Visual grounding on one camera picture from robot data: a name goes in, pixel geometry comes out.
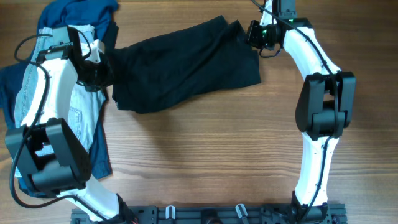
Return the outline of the black shorts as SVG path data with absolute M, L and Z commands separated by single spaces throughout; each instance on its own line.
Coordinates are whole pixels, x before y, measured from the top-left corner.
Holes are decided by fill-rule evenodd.
M 261 82 L 259 57 L 239 21 L 223 16 L 106 51 L 119 110 L 154 113 L 192 96 Z

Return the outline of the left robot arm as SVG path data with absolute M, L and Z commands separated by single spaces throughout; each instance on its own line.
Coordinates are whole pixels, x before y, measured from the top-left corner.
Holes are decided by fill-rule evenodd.
M 11 175 L 20 173 L 27 188 L 43 193 L 49 204 L 68 200 L 96 223 L 137 223 L 124 200 L 92 174 L 87 151 L 68 125 L 75 85 L 88 92 L 114 82 L 104 44 L 89 42 L 70 26 L 56 28 L 54 44 L 40 51 L 37 85 L 21 127 L 6 133 L 12 157 Z

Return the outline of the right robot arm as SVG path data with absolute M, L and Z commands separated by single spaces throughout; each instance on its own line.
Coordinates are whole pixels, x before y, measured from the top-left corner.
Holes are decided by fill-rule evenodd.
M 343 130 L 351 122 L 356 78 L 344 72 L 318 43 L 310 21 L 299 18 L 294 1 L 253 2 L 262 14 L 251 21 L 246 41 L 259 50 L 285 50 L 304 83 L 295 109 L 303 138 L 300 176 L 288 204 L 259 209 L 261 223 L 346 223 L 345 205 L 328 201 L 331 160 Z

